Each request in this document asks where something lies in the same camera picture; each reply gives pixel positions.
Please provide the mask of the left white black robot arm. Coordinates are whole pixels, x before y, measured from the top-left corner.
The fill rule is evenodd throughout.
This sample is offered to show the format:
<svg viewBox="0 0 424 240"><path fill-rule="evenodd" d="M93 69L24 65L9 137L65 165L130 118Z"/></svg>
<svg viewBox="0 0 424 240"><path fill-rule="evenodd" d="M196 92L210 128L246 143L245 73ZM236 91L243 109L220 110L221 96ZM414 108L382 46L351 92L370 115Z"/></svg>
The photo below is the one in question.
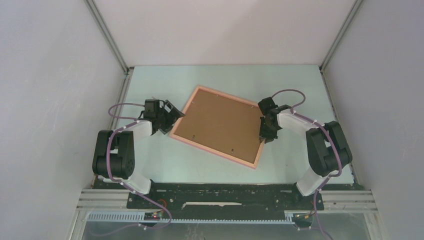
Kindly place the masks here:
<svg viewBox="0 0 424 240"><path fill-rule="evenodd" d="M167 134L185 114L169 100L147 99L139 117L115 130L101 130L97 134L92 171L105 181L117 183L133 194L145 208L153 208L158 194L151 189L153 181L135 170L135 143L154 135Z"/></svg>

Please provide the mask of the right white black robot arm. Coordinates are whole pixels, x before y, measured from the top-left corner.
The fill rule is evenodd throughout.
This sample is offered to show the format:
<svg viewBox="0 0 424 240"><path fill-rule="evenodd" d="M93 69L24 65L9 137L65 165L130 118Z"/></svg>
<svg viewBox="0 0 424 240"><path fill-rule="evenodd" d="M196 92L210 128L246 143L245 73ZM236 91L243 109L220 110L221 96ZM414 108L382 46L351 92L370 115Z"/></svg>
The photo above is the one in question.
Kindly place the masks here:
<svg viewBox="0 0 424 240"><path fill-rule="evenodd" d="M278 106L272 97L258 103L260 117L259 137L265 143L278 138L278 131L288 129L306 141L309 167L294 184L291 204L304 209L311 196L331 178L341 175L343 168L353 160L341 125L337 121L319 123L297 113L289 105Z"/></svg>

